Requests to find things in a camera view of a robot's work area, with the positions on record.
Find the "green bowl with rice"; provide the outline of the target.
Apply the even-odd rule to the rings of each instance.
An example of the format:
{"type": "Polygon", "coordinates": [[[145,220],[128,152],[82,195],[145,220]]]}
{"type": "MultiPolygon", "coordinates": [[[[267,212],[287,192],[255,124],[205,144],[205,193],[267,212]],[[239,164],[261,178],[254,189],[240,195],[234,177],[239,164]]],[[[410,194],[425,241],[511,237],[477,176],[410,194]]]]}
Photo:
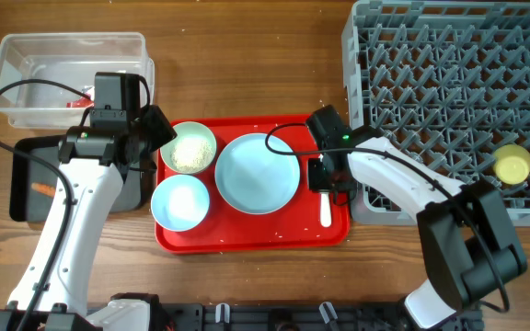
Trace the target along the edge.
{"type": "Polygon", "coordinates": [[[217,152],[213,132],[196,121],[181,122],[173,129],[177,137],[159,149],[166,167],[183,175],[195,175],[206,170],[217,152]]]}

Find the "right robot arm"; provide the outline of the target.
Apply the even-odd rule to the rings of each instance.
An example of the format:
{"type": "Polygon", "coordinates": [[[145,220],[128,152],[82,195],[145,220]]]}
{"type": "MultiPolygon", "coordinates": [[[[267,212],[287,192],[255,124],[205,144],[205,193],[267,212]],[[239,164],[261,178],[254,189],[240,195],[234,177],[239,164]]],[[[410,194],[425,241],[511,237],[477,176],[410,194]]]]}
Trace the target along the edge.
{"type": "Polygon", "coordinates": [[[351,129],[332,106],[315,111],[305,125],[317,145],[308,161],[310,190],[352,199],[365,185],[416,222],[427,279],[403,302],[413,327],[443,325],[493,291],[502,298],[499,312],[509,310],[505,285],[526,272],[527,259],[496,188],[442,176],[378,130],[351,129]]]}

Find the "orange carrot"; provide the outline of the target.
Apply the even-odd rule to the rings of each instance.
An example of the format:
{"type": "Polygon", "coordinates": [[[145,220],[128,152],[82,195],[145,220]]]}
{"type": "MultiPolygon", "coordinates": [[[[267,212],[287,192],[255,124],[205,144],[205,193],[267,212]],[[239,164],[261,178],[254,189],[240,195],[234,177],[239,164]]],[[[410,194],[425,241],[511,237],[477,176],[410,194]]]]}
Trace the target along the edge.
{"type": "Polygon", "coordinates": [[[41,183],[32,183],[30,187],[32,190],[50,198],[53,198],[56,192],[54,187],[41,183]]]}

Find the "light blue bowl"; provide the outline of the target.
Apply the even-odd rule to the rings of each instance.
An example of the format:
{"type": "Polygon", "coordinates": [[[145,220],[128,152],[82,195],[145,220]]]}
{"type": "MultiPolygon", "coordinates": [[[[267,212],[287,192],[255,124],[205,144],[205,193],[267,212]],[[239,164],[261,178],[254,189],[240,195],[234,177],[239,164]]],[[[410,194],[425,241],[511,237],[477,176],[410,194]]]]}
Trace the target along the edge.
{"type": "Polygon", "coordinates": [[[210,208],[210,195],[196,177],[175,175],[157,185],[151,198],[156,223],[171,232],[186,232],[199,225],[210,208]]]}

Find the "white plastic spoon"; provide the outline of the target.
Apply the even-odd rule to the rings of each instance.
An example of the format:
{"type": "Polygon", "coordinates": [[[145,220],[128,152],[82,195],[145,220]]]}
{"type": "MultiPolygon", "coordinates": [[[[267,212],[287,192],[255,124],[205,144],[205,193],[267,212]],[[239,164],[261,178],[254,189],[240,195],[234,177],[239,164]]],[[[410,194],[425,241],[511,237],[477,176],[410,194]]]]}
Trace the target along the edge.
{"type": "Polygon", "coordinates": [[[320,193],[319,220],[324,228],[329,228],[332,224],[330,199],[327,192],[320,193]]]}

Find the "yellow plastic cup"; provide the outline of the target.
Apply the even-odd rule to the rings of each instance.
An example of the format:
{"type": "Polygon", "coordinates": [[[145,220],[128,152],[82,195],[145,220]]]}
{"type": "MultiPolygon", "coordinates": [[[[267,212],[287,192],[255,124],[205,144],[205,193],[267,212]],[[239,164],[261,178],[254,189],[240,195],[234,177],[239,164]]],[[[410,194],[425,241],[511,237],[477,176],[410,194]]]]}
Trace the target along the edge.
{"type": "Polygon", "coordinates": [[[530,173],[530,154],[520,145],[507,144],[494,152],[496,177],[504,184],[524,182],[530,173]]]}

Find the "light blue plate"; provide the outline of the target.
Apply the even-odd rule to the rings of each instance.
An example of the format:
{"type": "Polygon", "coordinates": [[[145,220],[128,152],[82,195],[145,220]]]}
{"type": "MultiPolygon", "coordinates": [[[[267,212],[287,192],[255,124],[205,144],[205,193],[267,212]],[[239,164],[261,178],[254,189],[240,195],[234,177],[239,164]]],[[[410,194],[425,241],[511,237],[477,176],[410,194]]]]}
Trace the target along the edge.
{"type": "Polygon", "coordinates": [[[283,208],[300,183],[300,164],[283,140],[249,133],[228,143],[218,156],[216,187],[234,209],[263,215],[283,208]]]}

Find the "red snack wrapper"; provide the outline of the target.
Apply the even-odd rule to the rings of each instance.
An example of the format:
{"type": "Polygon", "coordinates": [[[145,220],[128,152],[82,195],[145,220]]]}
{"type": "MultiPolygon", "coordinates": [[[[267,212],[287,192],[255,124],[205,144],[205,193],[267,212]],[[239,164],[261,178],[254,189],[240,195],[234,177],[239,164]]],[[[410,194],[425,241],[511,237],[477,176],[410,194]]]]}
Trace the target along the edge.
{"type": "Polygon", "coordinates": [[[85,94],[84,97],[80,97],[78,100],[67,102],[66,106],[68,108],[88,108],[94,105],[95,98],[95,87],[85,86],[82,90],[82,93],[85,94]]]}

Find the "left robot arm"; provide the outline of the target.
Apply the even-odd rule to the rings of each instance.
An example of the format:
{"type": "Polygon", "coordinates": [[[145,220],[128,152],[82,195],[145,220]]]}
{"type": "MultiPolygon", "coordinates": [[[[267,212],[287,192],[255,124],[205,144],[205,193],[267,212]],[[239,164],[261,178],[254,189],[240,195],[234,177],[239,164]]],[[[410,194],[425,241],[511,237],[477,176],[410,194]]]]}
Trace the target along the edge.
{"type": "Polygon", "coordinates": [[[58,178],[29,266],[0,309],[0,330],[166,330],[157,295],[120,293],[87,311],[88,283],[103,225],[137,163],[177,136],[161,109],[140,95],[138,74],[98,73],[94,104],[61,139],[58,165],[14,149],[58,178]]]}

